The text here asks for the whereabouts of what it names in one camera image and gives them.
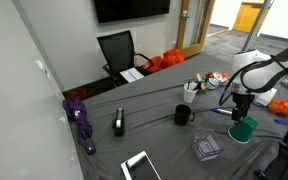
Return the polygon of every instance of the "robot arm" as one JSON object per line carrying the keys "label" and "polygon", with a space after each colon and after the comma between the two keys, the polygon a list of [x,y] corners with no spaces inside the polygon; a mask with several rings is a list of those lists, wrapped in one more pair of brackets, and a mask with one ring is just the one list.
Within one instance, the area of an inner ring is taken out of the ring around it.
{"label": "robot arm", "polygon": [[236,103],[232,120],[239,124],[247,115],[254,93],[270,90],[288,74],[288,48],[276,56],[268,56],[258,50],[238,53],[233,58],[233,73],[220,99],[220,106],[229,98],[223,100],[227,88],[231,86],[233,102]]}

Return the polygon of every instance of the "wall-mounted tv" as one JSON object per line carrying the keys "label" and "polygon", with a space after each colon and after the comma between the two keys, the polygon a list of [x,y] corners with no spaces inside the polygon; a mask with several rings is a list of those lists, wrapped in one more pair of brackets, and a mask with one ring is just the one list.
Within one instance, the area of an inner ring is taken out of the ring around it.
{"label": "wall-mounted tv", "polygon": [[94,0],[99,23],[167,14],[170,0]]}

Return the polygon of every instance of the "gray tabletop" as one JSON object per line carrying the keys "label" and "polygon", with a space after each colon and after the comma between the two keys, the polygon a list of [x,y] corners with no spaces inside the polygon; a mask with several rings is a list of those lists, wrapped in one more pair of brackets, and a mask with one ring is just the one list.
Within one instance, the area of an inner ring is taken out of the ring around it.
{"label": "gray tabletop", "polygon": [[[195,121],[186,126],[174,123],[175,107],[183,101],[183,85],[196,73],[222,71],[229,75],[231,64],[215,57],[200,54],[197,58],[157,72],[136,82],[105,92],[84,101],[87,119],[93,126],[93,141],[97,152],[88,156],[76,144],[85,179],[122,179],[120,164],[146,151],[163,180],[180,179],[254,179],[255,169],[265,170],[277,156],[278,140],[283,139],[288,125],[278,125],[273,119],[281,117],[267,108],[252,105],[249,116],[258,122],[248,144],[232,140],[227,130],[233,125],[229,116],[215,114],[223,87],[197,95],[191,104]],[[275,98],[288,99],[288,87],[276,85]],[[228,100],[222,109],[235,106]],[[116,137],[112,121],[116,109],[125,111],[125,135]],[[77,140],[76,124],[70,123]],[[191,148],[193,132],[213,130],[225,147],[216,159],[199,162]]]}

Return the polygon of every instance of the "black mug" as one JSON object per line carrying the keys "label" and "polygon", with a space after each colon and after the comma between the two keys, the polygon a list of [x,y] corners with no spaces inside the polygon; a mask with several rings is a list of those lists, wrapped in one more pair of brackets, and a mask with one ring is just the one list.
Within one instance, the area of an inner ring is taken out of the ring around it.
{"label": "black mug", "polygon": [[184,126],[188,121],[194,121],[195,114],[192,113],[191,108],[184,104],[176,106],[174,120],[179,126]]}

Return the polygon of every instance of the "white paper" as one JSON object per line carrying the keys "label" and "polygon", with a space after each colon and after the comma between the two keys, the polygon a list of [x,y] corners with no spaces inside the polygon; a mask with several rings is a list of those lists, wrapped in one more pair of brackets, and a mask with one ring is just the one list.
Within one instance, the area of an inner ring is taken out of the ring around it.
{"label": "white paper", "polygon": [[138,72],[135,68],[131,68],[120,72],[120,74],[127,80],[127,82],[133,82],[143,78],[144,76]]}

